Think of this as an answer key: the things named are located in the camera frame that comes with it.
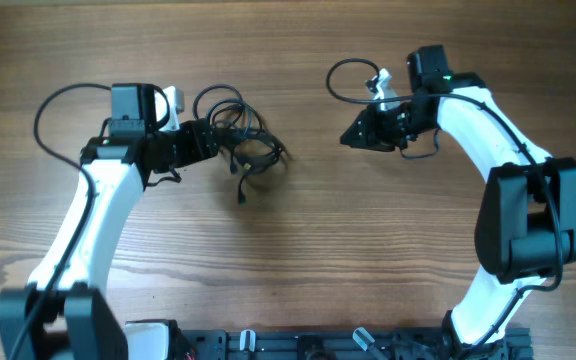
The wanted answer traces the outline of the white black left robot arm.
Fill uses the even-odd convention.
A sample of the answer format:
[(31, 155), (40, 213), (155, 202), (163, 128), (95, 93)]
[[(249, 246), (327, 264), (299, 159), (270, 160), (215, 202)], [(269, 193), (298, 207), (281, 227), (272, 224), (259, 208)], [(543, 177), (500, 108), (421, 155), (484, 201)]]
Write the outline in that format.
[(78, 188), (49, 251), (21, 289), (0, 292), (0, 341), (8, 359), (193, 359), (174, 320), (120, 324), (105, 298), (123, 227), (149, 177), (180, 182), (179, 169), (215, 156), (212, 130), (180, 122), (174, 86), (109, 87), (111, 115), (74, 166)]

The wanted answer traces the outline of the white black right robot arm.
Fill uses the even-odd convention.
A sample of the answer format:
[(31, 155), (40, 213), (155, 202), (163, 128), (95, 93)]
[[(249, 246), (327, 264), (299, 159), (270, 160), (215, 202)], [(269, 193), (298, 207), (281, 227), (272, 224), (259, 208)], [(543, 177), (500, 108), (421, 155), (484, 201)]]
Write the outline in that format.
[(456, 73), (443, 46), (406, 59), (411, 92), (399, 96), (378, 65), (366, 99), (345, 97), (362, 111), (340, 138), (351, 148), (404, 151), (425, 132), (445, 132), (485, 183), (474, 230), (479, 268), (448, 314), (463, 351), (496, 344), (533, 292), (552, 292), (576, 261), (576, 160), (555, 158), (529, 140), (495, 103), (475, 73)]

